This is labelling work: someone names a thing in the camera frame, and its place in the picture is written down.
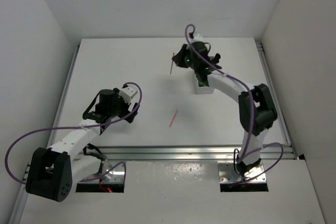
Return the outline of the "thin pink brush stick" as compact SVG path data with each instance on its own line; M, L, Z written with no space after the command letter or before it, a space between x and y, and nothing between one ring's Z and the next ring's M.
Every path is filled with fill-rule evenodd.
M173 57L175 56L175 52L172 54L172 59L171 59L171 66L170 66L170 75L172 74L173 66L174 66L174 59Z

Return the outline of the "white organizer box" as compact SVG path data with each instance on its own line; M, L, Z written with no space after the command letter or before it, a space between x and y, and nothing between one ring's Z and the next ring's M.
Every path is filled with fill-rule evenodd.
M196 74L194 79L195 79L195 93L196 94L212 94L212 93L214 93L214 88L210 87L209 84L208 84L207 75ZM203 82L203 83L207 84L207 86L206 87L199 87L198 86L199 82Z

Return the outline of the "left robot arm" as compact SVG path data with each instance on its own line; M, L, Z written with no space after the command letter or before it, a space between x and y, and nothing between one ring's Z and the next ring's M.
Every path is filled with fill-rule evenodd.
M141 88L128 82L121 89L100 90L78 126L58 142L34 151L26 179L27 193L62 202L79 182L102 181L106 156L92 145L113 123L132 123L138 113Z

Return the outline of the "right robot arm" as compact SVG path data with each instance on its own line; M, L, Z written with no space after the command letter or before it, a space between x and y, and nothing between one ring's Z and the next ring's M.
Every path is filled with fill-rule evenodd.
M247 85L222 72L220 54L209 55L207 42L195 41L184 44L173 55L172 61L180 68L191 68L201 87L222 92L238 104L239 121L244 138L239 154L234 155L236 172L244 176L261 162L261 149L268 130L278 118L278 113L268 86Z

